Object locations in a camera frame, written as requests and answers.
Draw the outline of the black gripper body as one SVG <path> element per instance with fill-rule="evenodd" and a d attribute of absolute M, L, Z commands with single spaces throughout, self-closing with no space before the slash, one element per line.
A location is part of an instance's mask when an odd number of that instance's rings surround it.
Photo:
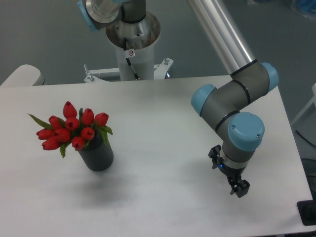
<path fill-rule="evenodd" d="M 226 175 L 228 180 L 237 180 L 241 178 L 241 174 L 243 173 L 246 167 L 235 169 L 227 166 L 224 163 L 220 163 L 218 165 L 218 168 L 223 174 Z"/>

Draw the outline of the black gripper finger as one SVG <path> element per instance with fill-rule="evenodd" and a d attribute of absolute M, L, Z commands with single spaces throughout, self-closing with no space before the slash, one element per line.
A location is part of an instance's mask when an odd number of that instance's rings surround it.
<path fill-rule="evenodd" d="M 220 157 L 221 157 L 220 151 L 221 151 L 221 146 L 217 145 L 211 148 L 211 150 L 208 153 L 208 156 L 212 161 L 212 169 L 216 169 L 220 165 Z"/>
<path fill-rule="evenodd" d="M 245 196 L 250 188 L 250 183 L 242 179 L 240 173 L 227 175 L 228 183 L 231 186 L 230 195 L 236 194 L 238 198 Z"/>

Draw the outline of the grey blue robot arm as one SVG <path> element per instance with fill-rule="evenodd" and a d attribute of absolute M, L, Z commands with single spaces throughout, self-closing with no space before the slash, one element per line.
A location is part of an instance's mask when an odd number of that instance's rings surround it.
<path fill-rule="evenodd" d="M 191 105 L 223 141 L 209 152 L 212 167 L 226 175 L 231 194 L 242 197 L 250 187 L 242 172 L 265 132 L 262 120 L 243 109 L 278 85 L 278 73 L 272 65 L 257 61 L 222 1 L 189 4 L 231 76 L 220 88 L 201 86 Z M 149 48 L 159 38 L 160 25 L 144 0 L 79 0 L 77 5 L 88 28 L 106 29 L 109 41 L 118 48 L 122 81 L 157 76 Z"/>

